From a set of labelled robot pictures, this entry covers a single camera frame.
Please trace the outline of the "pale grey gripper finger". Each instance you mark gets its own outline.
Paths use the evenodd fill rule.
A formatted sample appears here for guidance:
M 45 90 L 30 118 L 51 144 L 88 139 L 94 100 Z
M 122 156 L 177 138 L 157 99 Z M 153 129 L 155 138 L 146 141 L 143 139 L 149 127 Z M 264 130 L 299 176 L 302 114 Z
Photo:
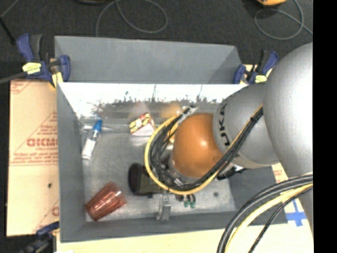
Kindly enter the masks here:
M 164 195 L 164 220 L 169 220 L 171 207 L 170 196 L 166 194 Z
M 158 213 L 156 215 L 156 219 L 163 220 L 163 214 L 164 214 L 164 194 L 161 194 L 158 203 Z

